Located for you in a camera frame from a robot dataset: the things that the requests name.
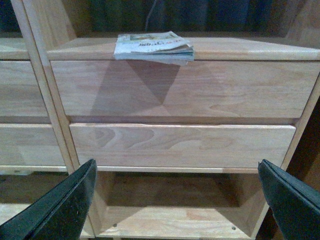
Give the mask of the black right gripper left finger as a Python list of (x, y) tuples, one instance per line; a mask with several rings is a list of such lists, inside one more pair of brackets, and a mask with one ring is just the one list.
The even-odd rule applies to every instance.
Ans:
[(97, 164), (88, 160), (0, 226), (2, 240), (78, 240), (93, 201)]

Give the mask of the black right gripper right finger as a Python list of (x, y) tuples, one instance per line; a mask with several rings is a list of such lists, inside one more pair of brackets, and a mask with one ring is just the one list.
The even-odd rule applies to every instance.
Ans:
[(258, 164), (264, 198), (286, 240), (320, 238), (320, 192), (272, 162)]

